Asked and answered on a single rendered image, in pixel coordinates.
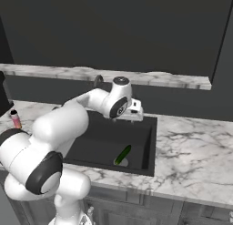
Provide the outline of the green cucumber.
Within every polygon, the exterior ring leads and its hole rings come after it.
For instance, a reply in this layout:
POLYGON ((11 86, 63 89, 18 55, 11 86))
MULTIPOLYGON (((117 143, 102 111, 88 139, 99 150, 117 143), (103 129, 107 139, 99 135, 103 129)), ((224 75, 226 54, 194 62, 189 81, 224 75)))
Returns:
POLYGON ((130 150, 131 150, 131 145, 127 145, 116 158, 115 164, 119 165, 122 162, 122 160, 127 156, 127 154, 130 152, 130 150))

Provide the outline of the dark sink faucet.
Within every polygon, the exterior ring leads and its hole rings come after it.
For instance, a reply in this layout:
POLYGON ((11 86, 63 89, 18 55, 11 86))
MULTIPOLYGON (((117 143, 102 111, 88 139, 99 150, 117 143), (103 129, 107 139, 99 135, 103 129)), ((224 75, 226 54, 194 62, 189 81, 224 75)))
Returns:
POLYGON ((102 87, 104 84, 104 78, 101 75, 97 75, 94 80, 94 88, 102 87))

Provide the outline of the black sink basin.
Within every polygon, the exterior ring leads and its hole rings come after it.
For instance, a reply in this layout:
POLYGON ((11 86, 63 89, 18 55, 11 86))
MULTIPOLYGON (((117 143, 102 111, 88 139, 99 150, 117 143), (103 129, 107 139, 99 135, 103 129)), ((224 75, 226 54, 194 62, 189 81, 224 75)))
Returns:
POLYGON ((88 129, 68 150, 65 163, 154 176, 157 118, 145 117, 131 123, 126 120, 113 122, 94 111, 89 111, 88 115, 88 129), (115 166, 114 159, 127 145, 131 145, 126 156, 128 166, 115 166))

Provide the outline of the marble wall shelf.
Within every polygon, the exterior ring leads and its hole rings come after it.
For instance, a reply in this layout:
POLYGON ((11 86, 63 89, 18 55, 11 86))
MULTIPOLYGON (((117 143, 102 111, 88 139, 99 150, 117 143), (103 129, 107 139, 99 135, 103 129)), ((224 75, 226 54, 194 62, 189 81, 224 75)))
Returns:
POLYGON ((127 72, 99 70, 91 67, 55 67, 0 64, 0 70, 5 75, 23 77, 48 77, 94 81, 101 75, 105 82, 111 82, 114 77, 127 77, 133 85, 152 87, 179 87, 189 89, 210 90, 212 85, 208 77, 172 75, 166 72, 127 72))

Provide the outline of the grey base cupboards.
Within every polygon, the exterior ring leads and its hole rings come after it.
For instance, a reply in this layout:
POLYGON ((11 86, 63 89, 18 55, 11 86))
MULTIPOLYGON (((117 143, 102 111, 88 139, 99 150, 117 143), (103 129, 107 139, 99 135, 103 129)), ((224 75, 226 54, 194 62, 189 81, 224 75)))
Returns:
MULTIPOLYGON (((47 225, 56 215, 54 196, 21 202, 6 198, 20 225, 47 225)), ((79 203, 85 212, 91 209, 96 225, 233 225, 233 210, 133 191, 94 186, 79 203)))

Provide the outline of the grey sink drain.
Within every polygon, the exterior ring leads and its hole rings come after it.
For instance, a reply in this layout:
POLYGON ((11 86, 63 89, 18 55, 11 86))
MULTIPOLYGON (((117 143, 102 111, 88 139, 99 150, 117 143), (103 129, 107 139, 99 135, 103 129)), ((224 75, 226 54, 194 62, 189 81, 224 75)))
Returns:
POLYGON ((127 167, 128 166, 128 160, 126 158, 122 159, 122 161, 120 163, 117 163, 117 159, 114 159, 113 164, 115 166, 119 166, 119 167, 127 167))

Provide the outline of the pink bottle with black cap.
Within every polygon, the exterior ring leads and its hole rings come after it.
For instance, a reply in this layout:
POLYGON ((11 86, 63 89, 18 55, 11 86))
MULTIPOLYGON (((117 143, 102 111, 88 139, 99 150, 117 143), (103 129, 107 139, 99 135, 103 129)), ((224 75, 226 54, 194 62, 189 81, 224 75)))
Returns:
POLYGON ((18 113, 15 109, 12 109, 10 111, 10 116, 11 116, 11 119, 13 120, 15 127, 21 128, 22 127, 21 120, 20 120, 20 117, 18 116, 18 113))

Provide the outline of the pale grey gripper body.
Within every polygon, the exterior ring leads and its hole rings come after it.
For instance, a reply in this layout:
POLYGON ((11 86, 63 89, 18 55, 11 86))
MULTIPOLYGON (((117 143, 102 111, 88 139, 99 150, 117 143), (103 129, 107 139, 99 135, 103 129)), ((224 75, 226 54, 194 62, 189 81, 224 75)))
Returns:
POLYGON ((121 120, 129 120, 129 121, 142 121, 144 117, 144 112, 142 110, 136 111, 127 109, 123 115, 118 117, 121 120))

